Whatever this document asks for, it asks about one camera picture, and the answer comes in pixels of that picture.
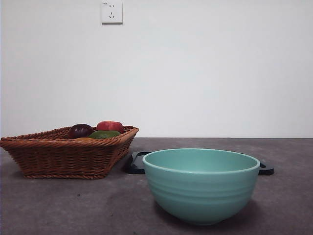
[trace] electrical outlet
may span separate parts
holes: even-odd
[[[103,1],[101,4],[101,22],[104,24],[123,23],[123,3],[118,0]]]

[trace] table surface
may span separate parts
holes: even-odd
[[[250,202],[212,226],[181,222],[151,195],[145,175],[122,168],[136,151],[213,148],[274,166]],[[1,235],[312,235],[313,139],[135,138],[130,154],[99,180],[27,179],[1,150]]]

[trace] woven basket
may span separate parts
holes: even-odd
[[[139,131],[124,126],[125,133],[102,140],[69,139],[70,127],[1,138],[5,149],[26,178],[100,179],[129,152]]]

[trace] bowl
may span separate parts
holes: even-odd
[[[156,202],[196,225],[216,224],[238,213],[251,198],[260,168],[254,157],[201,148],[155,151],[143,162]]]

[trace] red apple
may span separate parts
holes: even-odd
[[[118,131],[124,133],[123,125],[118,121],[101,121],[96,127],[97,131]]]

